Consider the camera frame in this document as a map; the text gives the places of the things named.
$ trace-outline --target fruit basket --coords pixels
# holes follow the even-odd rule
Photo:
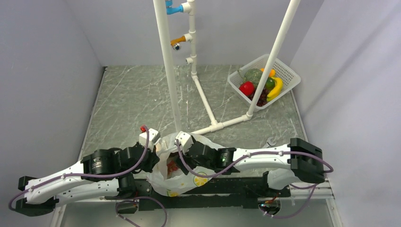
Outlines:
[[[245,74],[250,69],[264,68],[266,66],[266,62],[267,62],[268,58],[269,58],[269,54],[265,54],[265,55],[262,55],[261,57],[257,58],[256,60],[248,63],[247,65],[243,66],[240,69],[241,75]],[[269,101],[264,106],[256,106],[255,112],[267,108],[269,105],[273,104],[277,99],[281,98],[288,91],[293,89],[297,84],[299,84],[299,82],[301,82],[301,78],[299,77],[299,75],[296,74],[290,67],[288,67],[286,64],[284,64],[279,59],[276,59],[276,61],[274,62],[273,69],[276,71],[275,77],[279,77],[283,80],[283,88],[282,88],[280,94],[276,98]],[[228,76],[228,83],[233,88],[235,94],[241,100],[243,100],[248,106],[250,106],[251,100],[238,89],[241,86],[241,84],[243,84],[243,78],[241,75],[238,73],[238,71],[232,73],[231,75]]]

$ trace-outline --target lemon print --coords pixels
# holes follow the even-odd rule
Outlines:
[[[178,196],[178,192],[172,192],[171,190],[167,190],[167,195],[170,197]]]
[[[200,175],[207,175],[207,174],[204,173],[204,172],[199,172],[198,174],[200,174]],[[195,177],[193,178],[193,183],[194,183],[196,186],[198,186],[198,187],[201,187],[202,185],[206,184],[207,181],[208,181],[208,179],[207,179],[207,178],[203,178],[203,177],[195,176]]]

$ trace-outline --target white wall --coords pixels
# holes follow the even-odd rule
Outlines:
[[[291,63],[346,227],[399,227],[401,3],[325,1]]]
[[[7,209],[18,179],[77,161],[102,76],[62,0],[0,3],[0,226],[45,227]]]
[[[163,64],[152,0],[66,0],[104,66]],[[174,0],[174,7],[184,0]],[[279,59],[289,64],[323,0],[302,0]],[[247,64],[269,53],[289,0],[197,0],[199,64]],[[188,32],[188,15],[168,17],[172,39]],[[189,44],[173,52],[185,64]]]

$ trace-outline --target blue pipe fitting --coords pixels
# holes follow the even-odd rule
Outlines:
[[[166,0],[166,8],[171,7],[172,5],[173,5],[173,0],[169,0],[169,1]]]
[[[174,13],[182,12],[184,13],[184,7],[180,5],[179,7],[172,8],[171,6],[173,5],[173,0],[168,0],[166,1],[166,10],[167,10],[167,15],[171,15]]]
[[[184,13],[184,7],[181,5],[176,8],[166,8],[166,10],[167,10],[167,15],[171,15],[171,14],[178,13],[178,12]]]

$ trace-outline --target white plastic bag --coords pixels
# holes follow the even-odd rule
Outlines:
[[[161,195],[170,197],[178,196],[193,188],[200,187],[211,179],[197,177],[191,173],[185,175],[180,169],[174,172],[174,176],[172,178],[167,178],[167,159],[171,153],[178,152],[176,145],[174,145],[176,135],[177,133],[173,133],[163,137],[158,141],[156,147],[157,156],[160,158],[160,161],[155,165],[155,167],[153,167],[152,173],[146,173],[146,178],[152,185],[153,189]],[[191,135],[197,141],[211,148],[223,148],[223,146],[213,143],[204,136],[196,134]],[[215,173],[213,170],[200,166],[196,167],[194,171],[202,175],[211,175]]]

